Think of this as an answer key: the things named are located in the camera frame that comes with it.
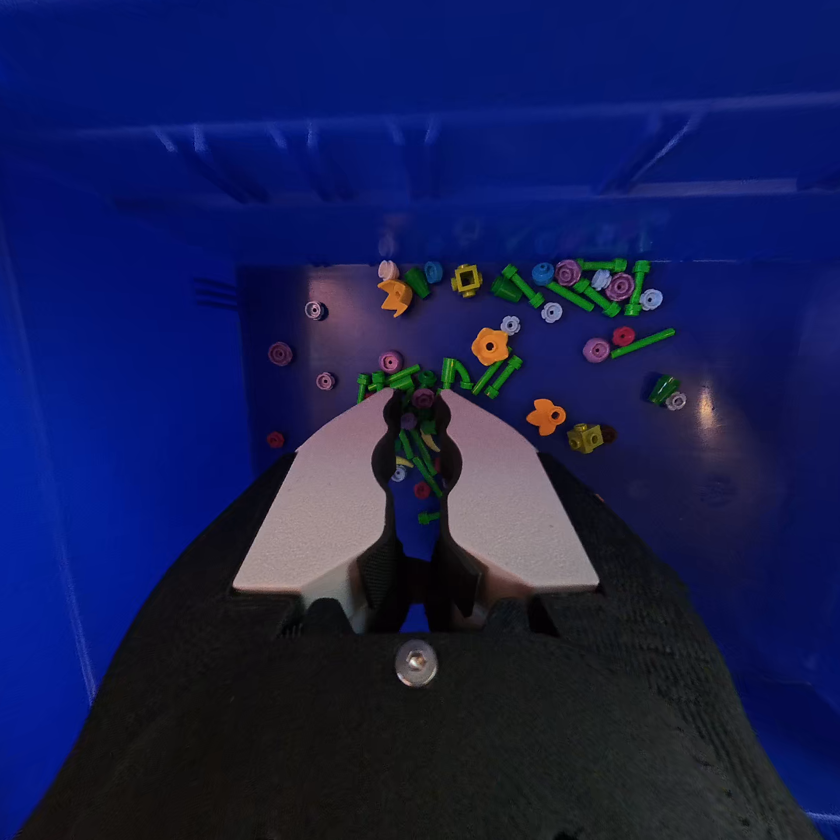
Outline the pile of small toy bricks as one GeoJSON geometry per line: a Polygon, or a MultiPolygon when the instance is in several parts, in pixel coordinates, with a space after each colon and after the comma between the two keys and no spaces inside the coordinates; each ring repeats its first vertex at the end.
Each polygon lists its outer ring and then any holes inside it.
{"type": "Polygon", "coordinates": [[[423,297],[369,265],[247,266],[238,270],[248,361],[251,457],[256,474],[357,403],[360,376],[411,378],[408,392],[446,385],[550,452],[640,532],[686,526],[691,421],[645,400],[689,352],[697,320],[668,283],[656,310],[610,318],[551,289],[534,307],[495,266],[464,297],[444,269],[423,297]]]}

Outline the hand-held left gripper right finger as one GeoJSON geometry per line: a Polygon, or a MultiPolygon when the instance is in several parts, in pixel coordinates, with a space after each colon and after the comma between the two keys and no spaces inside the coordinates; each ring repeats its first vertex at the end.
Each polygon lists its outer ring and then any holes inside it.
{"type": "Polygon", "coordinates": [[[434,410],[447,486],[434,561],[457,614],[595,592],[599,575],[537,448],[454,391],[434,410]]]}

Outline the blue plastic bin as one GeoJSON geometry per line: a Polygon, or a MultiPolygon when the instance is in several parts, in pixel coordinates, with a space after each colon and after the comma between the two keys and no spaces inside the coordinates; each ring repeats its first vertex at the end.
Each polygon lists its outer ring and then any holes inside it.
{"type": "Polygon", "coordinates": [[[838,2],[1,25],[2,838],[838,838],[838,2]],[[381,610],[237,593],[332,420],[256,474],[238,270],[486,264],[534,307],[684,298],[645,400],[691,421],[687,525],[518,430],[600,585],[461,617],[453,389],[363,375],[340,414],[402,397],[381,610]]]}

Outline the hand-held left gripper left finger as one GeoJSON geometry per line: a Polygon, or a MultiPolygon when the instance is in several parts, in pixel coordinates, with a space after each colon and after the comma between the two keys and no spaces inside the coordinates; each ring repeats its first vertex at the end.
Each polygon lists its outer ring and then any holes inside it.
{"type": "Polygon", "coordinates": [[[403,399],[379,391],[301,444],[233,581],[247,595],[333,599],[374,617],[399,551],[393,495],[403,399]]]}

